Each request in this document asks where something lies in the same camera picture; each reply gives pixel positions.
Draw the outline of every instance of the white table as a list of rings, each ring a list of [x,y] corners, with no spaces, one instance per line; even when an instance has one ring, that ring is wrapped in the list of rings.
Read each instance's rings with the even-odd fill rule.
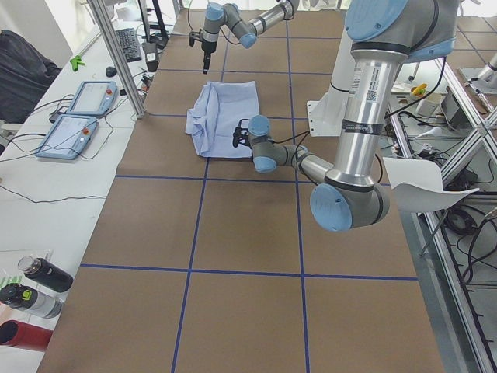
[[[115,28],[135,27],[136,25],[136,23],[120,23],[115,25]],[[93,30],[83,46],[97,33],[97,29]],[[86,66],[80,66],[77,72],[72,71],[70,64],[64,67],[40,101],[39,106],[75,93],[82,81],[110,80],[105,76],[105,70],[113,63],[102,37],[99,37],[83,54],[82,60]],[[130,63],[129,66],[132,75],[146,69],[143,58],[141,61]],[[120,89],[123,88],[117,76],[111,79],[116,81]],[[134,80],[138,83],[141,80],[141,74]],[[118,97],[116,101],[119,102],[122,98]],[[56,106],[57,104],[53,104],[35,112],[21,127],[18,134],[47,133],[52,125],[48,117]],[[2,185],[34,200],[55,200],[89,195],[106,196],[113,182],[116,167],[131,136],[136,116],[127,100],[111,113],[107,120],[114,127],[114,132],[99,154],[91,160],[81,157],[77,157],[74,161],[46,160],[30,155],[4,162],[7,159],[25,155],[16,146],[10,145],[0,156]],[[100,120],[98,130],[83,155],[93,156],[110,131],[106,122]],[[19,138],[16,144],[24,149],[35,149],[40,142],[41,137],[26,136]],[[0,190],[2,242],[0,251],[50,250],[50,261],[75,275],[104,202],[105,199],[85,199],[34,204],[5,190]],[[43,291],[51,295],[56,294],[46,288],[43,288]],[[67,293],[58,296],[64,299]],[[30,323],[53,329],[57,320],[58,318],[47,320],[31,316]],[[40,352],[0,347],[0,373],[35,372],[42,357],[43,353]]]

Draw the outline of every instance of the grid floor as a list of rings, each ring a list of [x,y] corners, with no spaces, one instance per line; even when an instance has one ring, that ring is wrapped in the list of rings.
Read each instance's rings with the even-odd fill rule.
[[[482,67],[496,26],[461,21],[451,66]],[[207,80],[256,81],[274,138],[306,130],[342,16],[300,13],[250,51],[220,40],[207,76],[185,12],[175,32],[39,372],[443,371],[394,201],[373,227],[324,232],[292,169],[201,159],[184,134]],[[330,161],[337,143],[305,141]]]

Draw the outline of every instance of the label sticker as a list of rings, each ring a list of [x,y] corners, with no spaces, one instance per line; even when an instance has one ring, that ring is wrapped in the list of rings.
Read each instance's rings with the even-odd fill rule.
[[[378,78],[379,75],[380,75],[380,69],[373,68],[373,71],[371,72],[370,86],[368,87],[367,94],[366,94],[366,101],[367,102],[375,103],[377,101],[378,86],[380,85],[379,78]]]
[[[350,86],[349,96],[355,96],[359,90],[360,77],[363,74],[362,68],[354,68],[354,75],[352,77],[352,85]]]

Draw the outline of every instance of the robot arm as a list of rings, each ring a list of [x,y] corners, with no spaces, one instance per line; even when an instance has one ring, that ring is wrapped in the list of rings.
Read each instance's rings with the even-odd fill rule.
[[[217,39],[221,26],[226,25],[237,37],[240,44],[250,48],[257,41],[257,36],[283,20],[292,19],[298,9],[299,0],[280,0],[277,5],[267,12],[246,23],[239,14],[235,4],[219,5],[210,2],[207,6],[203,30],[192,31],[189,35],[189,45],[195,41],[202,43],[203,73],[209,71],[210,55],[216,51]]]
[[[405,62],[452,51],[458,6],[459,0],[354,0],[345,24],[356,65],[335,164],[303,147],[275,145],[269,121],[257,116],[246,135],[257,171],[292,165],[318,183],[311,210],[325,229],[345,231],[380,221],[388,212],[388,196],[370,171],[392,86]]]

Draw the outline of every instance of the folded shirt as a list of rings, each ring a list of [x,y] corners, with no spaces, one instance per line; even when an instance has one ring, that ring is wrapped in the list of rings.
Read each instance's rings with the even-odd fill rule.
[[[194,107],[188,109],[185,132],[192,136],[198,155],[248,158],[252,154],[249,147],[233,147],[233,132],[240,119],[251,119],[258,114],[255,82],[207,82]]]

